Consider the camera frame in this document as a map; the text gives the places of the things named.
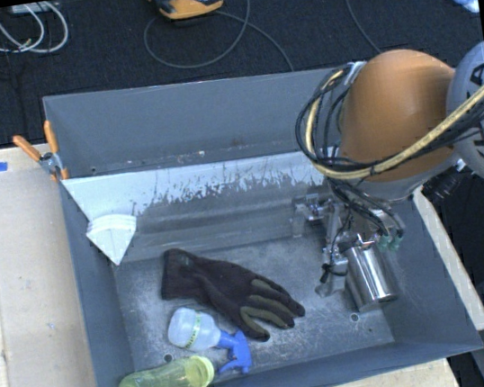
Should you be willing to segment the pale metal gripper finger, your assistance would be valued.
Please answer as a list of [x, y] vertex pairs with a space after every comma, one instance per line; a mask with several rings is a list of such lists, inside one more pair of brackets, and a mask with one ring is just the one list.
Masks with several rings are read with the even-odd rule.
[[325, 250], [321, 266], [321, 276], [315, 288], [320, 297], [328, 297], [345, 289], [347, 276], [346, 257], [333, 248]]
[[316, 193], [294, 198], [291, 201], [293, 212], [290, 218], [292, 236], [300, 238], [311, 227], [326, 229], [332, 214], [331, 203], [329, 197]]

